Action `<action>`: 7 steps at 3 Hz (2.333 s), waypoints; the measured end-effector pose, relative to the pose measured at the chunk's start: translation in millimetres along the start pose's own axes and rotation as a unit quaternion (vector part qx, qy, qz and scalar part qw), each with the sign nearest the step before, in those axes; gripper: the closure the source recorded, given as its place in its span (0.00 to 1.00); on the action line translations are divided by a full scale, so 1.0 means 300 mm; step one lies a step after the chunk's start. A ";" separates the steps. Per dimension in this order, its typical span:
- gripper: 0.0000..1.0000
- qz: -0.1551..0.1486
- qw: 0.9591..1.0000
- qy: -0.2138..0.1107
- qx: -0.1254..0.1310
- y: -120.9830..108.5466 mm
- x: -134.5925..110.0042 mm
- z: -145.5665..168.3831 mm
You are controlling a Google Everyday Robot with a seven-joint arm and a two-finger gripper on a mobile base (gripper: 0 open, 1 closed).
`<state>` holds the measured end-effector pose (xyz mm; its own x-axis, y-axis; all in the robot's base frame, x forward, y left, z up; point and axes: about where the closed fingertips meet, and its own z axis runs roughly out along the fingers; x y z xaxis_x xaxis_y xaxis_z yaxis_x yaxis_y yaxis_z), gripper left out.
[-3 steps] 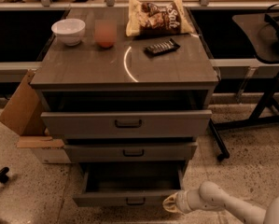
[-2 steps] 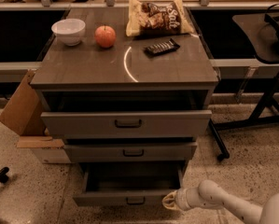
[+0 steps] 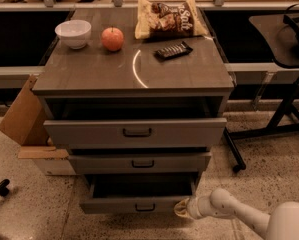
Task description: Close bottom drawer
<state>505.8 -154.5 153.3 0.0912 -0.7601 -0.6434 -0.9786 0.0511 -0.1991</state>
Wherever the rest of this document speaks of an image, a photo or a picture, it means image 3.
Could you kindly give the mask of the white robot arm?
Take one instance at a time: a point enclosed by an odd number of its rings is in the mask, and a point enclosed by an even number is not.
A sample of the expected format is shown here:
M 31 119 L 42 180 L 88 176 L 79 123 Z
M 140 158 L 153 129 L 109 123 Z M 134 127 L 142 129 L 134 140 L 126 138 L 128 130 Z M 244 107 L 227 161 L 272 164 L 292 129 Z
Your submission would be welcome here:
M 242 203 L 230 192 L 216 188 L 208 196 L 189 197 L 174 206 L 177 216 L 190 219 L 237 218 L 263 240 L 299 240 L 299 203 L 278 205 L 271 214 Z

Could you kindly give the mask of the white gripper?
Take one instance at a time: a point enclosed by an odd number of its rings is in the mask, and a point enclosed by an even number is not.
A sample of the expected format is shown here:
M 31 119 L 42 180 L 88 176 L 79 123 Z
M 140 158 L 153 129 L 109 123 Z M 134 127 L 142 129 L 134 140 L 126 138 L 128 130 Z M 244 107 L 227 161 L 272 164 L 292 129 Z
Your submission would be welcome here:
M 174 206 L 174 213 L 181 218 L 189 216 L 195 220 L 206 217 L 209 200 L 206 197 L 191 197 L 178 202 Z

